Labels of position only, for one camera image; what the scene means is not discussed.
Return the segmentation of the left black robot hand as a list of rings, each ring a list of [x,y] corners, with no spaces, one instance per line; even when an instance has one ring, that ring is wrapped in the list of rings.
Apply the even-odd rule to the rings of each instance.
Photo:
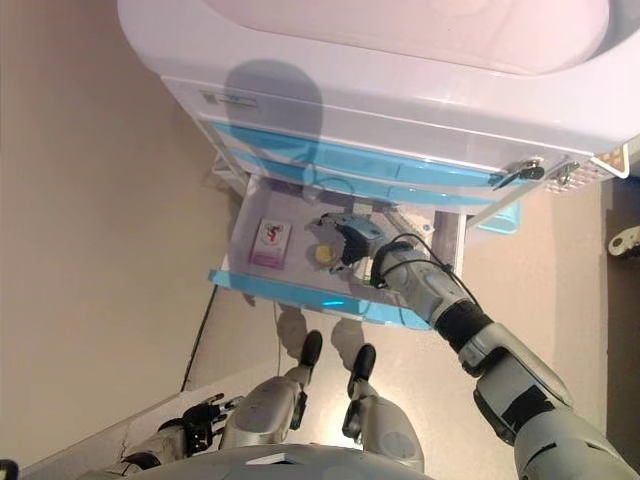
[[[203,452],[212,446],[214,438],[223,433],[224,422],[243,399],[243,396],[226,398],[224,393],[218,393],[183,413],[181,421],[185,430],[188,456]]]

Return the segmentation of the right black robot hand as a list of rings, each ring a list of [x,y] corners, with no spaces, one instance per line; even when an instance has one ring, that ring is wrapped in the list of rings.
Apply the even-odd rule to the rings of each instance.
[[[305,230],[316,237],[311,246],[313,263],[330,274],[351,269],[373,258],[388,240],[384,230],[368,216],[330,212],[313,218]]]

